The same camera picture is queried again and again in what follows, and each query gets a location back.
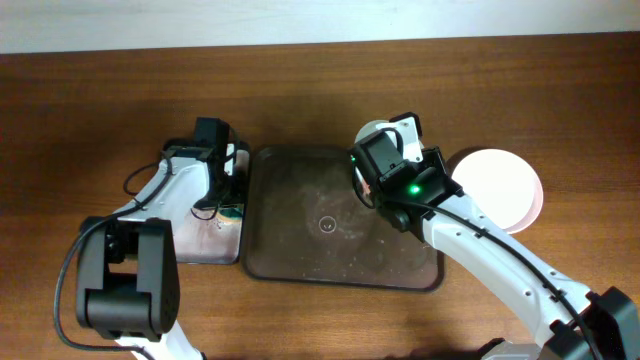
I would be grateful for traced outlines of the pale green plate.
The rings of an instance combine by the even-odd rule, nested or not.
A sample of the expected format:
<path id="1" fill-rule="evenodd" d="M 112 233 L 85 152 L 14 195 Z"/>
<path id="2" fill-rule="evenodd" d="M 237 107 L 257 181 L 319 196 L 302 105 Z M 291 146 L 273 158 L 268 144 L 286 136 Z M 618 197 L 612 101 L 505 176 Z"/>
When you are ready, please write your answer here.
<path id="1" fill-rule="evenodd" d="M 421 136 L 420 120 L 414 113 L 371 121 L 360 129 L 350 154 L 366 195 L 376 199 L 424 193 Z"/>

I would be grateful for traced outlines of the green yellow sponge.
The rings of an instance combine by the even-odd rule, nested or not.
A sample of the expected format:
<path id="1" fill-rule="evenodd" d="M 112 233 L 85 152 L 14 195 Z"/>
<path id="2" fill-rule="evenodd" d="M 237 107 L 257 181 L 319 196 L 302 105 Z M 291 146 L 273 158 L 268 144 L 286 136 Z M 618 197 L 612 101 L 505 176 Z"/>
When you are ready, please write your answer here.
<path id="1" fill-rule="evenodd" d="M 216 217 L 224 223 L 241 223 L 244 218 L 244 206 L 221 207 Z"/>

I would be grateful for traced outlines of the white plate front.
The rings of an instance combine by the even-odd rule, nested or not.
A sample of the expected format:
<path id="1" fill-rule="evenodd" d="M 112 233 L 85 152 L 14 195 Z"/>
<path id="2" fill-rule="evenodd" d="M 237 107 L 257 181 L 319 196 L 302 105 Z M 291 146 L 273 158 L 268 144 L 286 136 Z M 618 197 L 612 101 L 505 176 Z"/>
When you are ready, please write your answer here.
<path id="1" fill-rule="evenodd" d="M 509 234 L 531 226 L 542 211 L 544 190 L 533 167 L 501 149 L 481 149 L 461 158 L 452 178 L 488 218 Z"/>

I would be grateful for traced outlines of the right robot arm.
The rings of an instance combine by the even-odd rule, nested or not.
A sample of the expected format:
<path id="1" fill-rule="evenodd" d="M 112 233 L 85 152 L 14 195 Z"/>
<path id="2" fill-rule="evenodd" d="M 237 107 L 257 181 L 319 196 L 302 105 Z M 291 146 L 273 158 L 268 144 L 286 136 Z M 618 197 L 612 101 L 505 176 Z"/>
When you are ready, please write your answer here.
<path id="1" fill-rule="evenodd" d="M 416 131 L 375 130 L 350 149 L 371 208 L 401 232 L 455 260 L 527 327 L 531 344 L 494 339 L 481 359 L 636 359 L 639 315 L 611 287 L 597 294 L 494 224 L 447 174 L 438 148 L 409 152 Z"/>

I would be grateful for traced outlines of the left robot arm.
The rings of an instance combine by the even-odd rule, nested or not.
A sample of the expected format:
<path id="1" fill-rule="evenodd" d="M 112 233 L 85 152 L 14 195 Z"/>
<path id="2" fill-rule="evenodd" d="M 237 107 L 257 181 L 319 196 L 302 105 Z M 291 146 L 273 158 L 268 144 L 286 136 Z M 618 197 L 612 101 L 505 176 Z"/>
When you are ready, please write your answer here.
<path id="1" fill-rule="evenodd" d="M 165 143 L 155 174 L 113 214 L 87 218 L 77 262 L 79 325 L 106 352 L 138 359 L 202 359 L 177 320 L 178 266 L 228 265 L 240 252 L 249 149 L 219 118 L 199 117 L 190 139 Z"/>

